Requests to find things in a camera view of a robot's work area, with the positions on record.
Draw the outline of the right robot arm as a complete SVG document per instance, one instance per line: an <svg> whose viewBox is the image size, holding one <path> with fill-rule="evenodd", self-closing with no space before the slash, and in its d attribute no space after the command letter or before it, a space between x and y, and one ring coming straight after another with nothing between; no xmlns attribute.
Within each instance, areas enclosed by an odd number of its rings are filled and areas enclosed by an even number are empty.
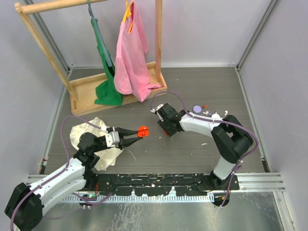
<svg viewBox="0 0 308 231"><path fill-rule="evenodd" d="M248 130L232 115L222 118L218 114L206 117L185 110L177 112L168 103L157 106L151 112L158 116L159 126L169 137L177 132L189 131L214 140L220 158L210 173L210 183L218 190L228 184L236 164L254 143Z"/></svg>

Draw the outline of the orange earbud charging case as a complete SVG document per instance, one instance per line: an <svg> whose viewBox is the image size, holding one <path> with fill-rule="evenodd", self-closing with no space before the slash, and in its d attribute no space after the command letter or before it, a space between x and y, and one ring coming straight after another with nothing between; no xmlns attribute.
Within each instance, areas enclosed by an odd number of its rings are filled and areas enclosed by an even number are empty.
<svg viewBox="0 0 308 231"><path fill-rule="evenodd" d="M138 129L138 137L147 137L149 136L149 128L147 126L141 126Z"/></svg>

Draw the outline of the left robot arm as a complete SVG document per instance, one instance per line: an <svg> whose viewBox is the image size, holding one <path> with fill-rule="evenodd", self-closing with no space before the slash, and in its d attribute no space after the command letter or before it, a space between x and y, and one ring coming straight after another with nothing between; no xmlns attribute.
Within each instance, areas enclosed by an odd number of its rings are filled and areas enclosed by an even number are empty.
<svg viewBox="0 0 308 231"><path fill-rule="evenodd" d="M106 134L96 136L90 132L82 134L77 152L62 167L30 185L20 183L8 201L4 213L10 218L10 230L34 229L43 216L68 195L84 189L95 188L97 174L93 168L100 158L99 151L111 148L123 150L141 140L141 131L123 128L107 128Z"/></svg>

